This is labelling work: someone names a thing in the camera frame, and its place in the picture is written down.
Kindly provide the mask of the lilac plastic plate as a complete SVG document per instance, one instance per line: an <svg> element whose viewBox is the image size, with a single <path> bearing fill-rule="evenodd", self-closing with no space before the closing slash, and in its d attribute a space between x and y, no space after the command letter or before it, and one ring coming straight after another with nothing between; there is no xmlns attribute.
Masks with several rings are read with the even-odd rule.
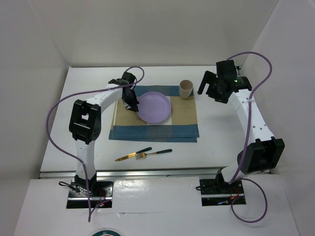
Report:
<svg viewBox="0 0 315 236"><path fill-rule="evenodd" d="M146 123L161 123L170 116L170 100L162 93L147 92L138 101L137 115Z"/></svg>

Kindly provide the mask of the beige plastic cup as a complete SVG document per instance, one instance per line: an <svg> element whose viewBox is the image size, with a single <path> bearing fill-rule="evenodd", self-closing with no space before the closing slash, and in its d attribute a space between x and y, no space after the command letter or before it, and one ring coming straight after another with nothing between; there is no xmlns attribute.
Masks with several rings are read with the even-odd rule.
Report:
<svg viewBox="0 0 315 236"><path fill-rule="evenodd" d="M193 83L190 80L182 80L179 84L179 95L181 99L189 98L193 90Z"/></svg>

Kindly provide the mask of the gold knife dark handle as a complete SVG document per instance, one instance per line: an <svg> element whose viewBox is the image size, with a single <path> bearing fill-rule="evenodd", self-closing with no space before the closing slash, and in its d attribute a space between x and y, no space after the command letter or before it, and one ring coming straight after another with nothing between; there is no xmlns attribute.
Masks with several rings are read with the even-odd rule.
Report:
<svg viewBox="0 0 315 236"><path fill-rule="evenodd" d="M147 147L147 148L145 148L145 149L142 149L142 150L139 150L139 151L137 151L137 152L131 153L131 154L126 155L126 156L124 156L124 157L120 157L120 158L118 158L118 159L115 159L115 161L123 161L123 160L126 160L126 159L130 159L130 158L135 157L135 156L138 155L138 154L141 154L141 153L144 153L144 152L150 151L150 150L152 150L152 147Z"/></svg>

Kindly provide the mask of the gold fork dark handle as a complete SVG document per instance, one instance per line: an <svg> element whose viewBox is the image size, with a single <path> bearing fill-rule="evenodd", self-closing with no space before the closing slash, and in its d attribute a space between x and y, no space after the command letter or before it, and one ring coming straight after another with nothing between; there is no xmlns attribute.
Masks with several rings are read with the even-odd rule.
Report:
<svg viewBox="0 0 315 236"><path fill-rule="evenodd" d="M156 155L156 154L164 154L164 153L170 153L172 152L172 149L165 149L165 150L160 150L157 152L151 152L151 153L140 153L138 155L135 156L136 160L140 160L140 159L145 159L147 156L149 155Z"/></svg>

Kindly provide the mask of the blue and beige cloth placemat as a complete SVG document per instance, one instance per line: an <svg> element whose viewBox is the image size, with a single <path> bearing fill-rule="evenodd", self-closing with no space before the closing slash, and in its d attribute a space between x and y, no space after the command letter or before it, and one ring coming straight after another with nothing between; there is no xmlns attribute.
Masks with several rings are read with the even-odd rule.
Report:
<svg viewBox="0 0 315 236"><path fill-rule="evenodd" d="M110 140L195 143L199 138L194 95L180 97L179 86L136 86L138 112L115 104Z"/></svg>

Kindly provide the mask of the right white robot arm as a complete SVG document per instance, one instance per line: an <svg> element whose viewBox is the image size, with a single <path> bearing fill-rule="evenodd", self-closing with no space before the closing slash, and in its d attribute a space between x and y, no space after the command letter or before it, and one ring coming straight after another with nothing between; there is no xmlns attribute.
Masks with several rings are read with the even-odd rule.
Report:
<svg viewBox="0 0 315 236"><path fill-rule="evenodd" d="M225 193L234 181L275 168L285 144L268 128L255 102L249 79L237 74L234 61L219 61L216 69L216 73L205 71L197 93L201 95L204 92L219 103L230 103L246 136L244 148L237 160L216 174L215 188Z"/></svg>

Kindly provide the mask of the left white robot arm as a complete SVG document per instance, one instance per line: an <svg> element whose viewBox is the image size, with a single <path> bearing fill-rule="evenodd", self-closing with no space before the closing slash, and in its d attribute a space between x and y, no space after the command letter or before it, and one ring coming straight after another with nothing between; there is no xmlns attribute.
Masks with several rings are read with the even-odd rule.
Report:
<svg viewBox="0 0 315 236"><path fill-rule="evenodd" d="M111 80L106 89L87 100L76 100L73 104L69 131L75 140L78 161L75 183L86 196L97 191L94 163L95 141L101 133L101 115L111 104L123 101L126 110L138 112L138 100L134 91L136 77L124 72L120 79Z"/></svg>

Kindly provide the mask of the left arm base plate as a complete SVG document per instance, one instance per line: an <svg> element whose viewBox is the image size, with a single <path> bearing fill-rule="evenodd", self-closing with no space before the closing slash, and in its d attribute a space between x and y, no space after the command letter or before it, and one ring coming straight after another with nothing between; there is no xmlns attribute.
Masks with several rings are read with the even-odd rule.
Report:
<svg viewBox="0 0 315 236"><path fill-rule="evenodd" d="M83 209L88 208L88 192L85 188L75 184L72 180L70 183L60 181L59 185L69 188L67 197L67 209ZM113 181L100 181L96 185L96 189L90 192L91 209L98 208L111 208L112 195L113 195Z"/></svg>

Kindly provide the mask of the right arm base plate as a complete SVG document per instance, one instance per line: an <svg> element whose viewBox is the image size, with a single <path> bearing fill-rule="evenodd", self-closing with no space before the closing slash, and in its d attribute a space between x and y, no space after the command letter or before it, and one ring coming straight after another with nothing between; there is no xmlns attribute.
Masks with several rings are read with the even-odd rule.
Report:
<svg viewBox="0 0 315 236"><path fill-rule="evenodd" d="M228 206L233 201L235 205L247 204L241 181L219 187L214 179L200 179L199 186L195 189L201 193L203 207Z"/></svg>

